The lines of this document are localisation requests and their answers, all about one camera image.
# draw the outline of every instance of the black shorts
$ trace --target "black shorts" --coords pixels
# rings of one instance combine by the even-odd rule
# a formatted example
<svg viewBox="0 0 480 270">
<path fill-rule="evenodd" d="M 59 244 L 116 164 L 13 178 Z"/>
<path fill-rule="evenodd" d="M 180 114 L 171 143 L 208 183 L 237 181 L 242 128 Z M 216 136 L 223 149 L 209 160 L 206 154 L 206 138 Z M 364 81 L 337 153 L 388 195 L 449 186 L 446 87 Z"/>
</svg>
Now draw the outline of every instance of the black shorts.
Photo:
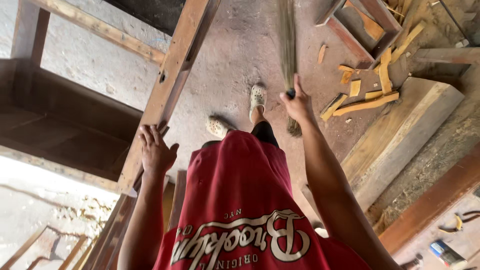
<svg viewBox="0 0 480 270">
<path fill-rule="evenodd" d="M 275 136 L 273 135 L 272 126 L 270 123 L 262 121 L 253 127 L 252 132 L 250 132 L 253 136 L 257 137 L 259 141 L 266 142 L 273 144 L 274 146 L 278 147 L 278 143 L 276 142 Z M 210 145 L 214 145 L 219 143 L 220 141 L 209 141 L 202 145 L 202 148 L 208 147 Z"/>
</svg>

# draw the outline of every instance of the broom bristles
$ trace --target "broom bristles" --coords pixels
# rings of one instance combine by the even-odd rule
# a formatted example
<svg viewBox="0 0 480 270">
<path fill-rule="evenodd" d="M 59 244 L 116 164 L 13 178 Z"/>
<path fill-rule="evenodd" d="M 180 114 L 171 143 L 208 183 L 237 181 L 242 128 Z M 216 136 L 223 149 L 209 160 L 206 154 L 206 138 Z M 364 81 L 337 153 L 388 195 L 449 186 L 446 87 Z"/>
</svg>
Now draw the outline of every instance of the broom bristles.
<svg viewBox="0 0 480 270">
<path fill-rule="evenodd" d="M 280 38 L 280 63 L 285 90 L 293 88 L 293 75 L 297 72 L 297 51 L 295 39 L 295 5 L 294 0 L 278 0 Z M 301 136 L 300 125 L 288 116 L 287 131 L 290 135 Z"/>
</svg>

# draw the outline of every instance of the left hand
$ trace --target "left hand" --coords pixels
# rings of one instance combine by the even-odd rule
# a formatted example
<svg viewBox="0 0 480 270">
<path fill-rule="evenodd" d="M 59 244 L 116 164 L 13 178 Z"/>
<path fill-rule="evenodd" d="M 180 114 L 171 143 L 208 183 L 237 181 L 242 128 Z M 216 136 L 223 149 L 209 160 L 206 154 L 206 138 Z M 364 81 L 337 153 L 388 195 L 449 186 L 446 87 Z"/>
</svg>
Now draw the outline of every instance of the left hand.
<svg viewBox="0 0 480 270">
<path fill-rule="evenodd" d="M 174 144 L 170 149 L 167 147 L 160 134 L 162 127 L 163 125 L 161 127 L 157 125 L 140 126 L 140 134 L 138 137 L 142 142 L 144 175 L 154 176 L 147 178 L 164 176 L 177 159 L 179 145 Z"/>
</svg>

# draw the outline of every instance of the person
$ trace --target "person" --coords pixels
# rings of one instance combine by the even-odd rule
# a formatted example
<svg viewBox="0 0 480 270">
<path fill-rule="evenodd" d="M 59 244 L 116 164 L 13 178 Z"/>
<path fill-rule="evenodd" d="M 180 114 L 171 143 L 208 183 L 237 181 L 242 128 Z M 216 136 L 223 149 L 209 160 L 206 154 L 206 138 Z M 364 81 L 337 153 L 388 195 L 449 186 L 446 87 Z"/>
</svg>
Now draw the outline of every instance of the person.
<svg viewBox="0 0 480 270">
<path fill-rule="evenodd" d="M 295 98 L 280 98 L 300 124 L 308 184 L 329 237 L 314 231 L 293 200 L 285 153 L 263 115 L 266 90 L 257 85 L 251 134 L 207 120 L 224 138 L 192 153 L 179 224 L 165 235 L 163 179 L 179 145 L 168 148 L 155 125 L 140 128 L 144 174 L 119 269 L 400 269 L 356 202 L 297 74 L 294 85 Z"/>
</svg>

